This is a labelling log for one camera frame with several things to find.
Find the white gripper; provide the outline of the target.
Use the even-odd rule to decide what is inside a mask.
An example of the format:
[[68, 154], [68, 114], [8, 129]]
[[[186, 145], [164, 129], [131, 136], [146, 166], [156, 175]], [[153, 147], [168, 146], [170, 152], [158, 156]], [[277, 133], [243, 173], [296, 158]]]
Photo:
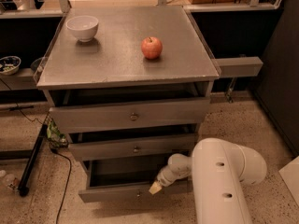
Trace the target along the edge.
[[154, 195], [158, 193], [163, 187], [169, 187], [177, 180], [186, 178], [190, 174], [190, 168], [173, 171], [169, 165], [166, 165], [157, 174], [156, 181], [154, 181], [151, 187], [149, 188], [149, 193]]

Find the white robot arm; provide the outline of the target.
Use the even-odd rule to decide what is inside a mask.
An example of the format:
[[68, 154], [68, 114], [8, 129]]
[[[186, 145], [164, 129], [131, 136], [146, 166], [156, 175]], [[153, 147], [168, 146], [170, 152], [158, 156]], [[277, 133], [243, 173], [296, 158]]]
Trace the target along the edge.
[[174, 154], [149, 188], [156, 194], [190, 177], [197, 224], [252, 224], [242, 186], [263, 182], [267, 165], [256, 150], [218, 138], [199, 141], [190, 157]]

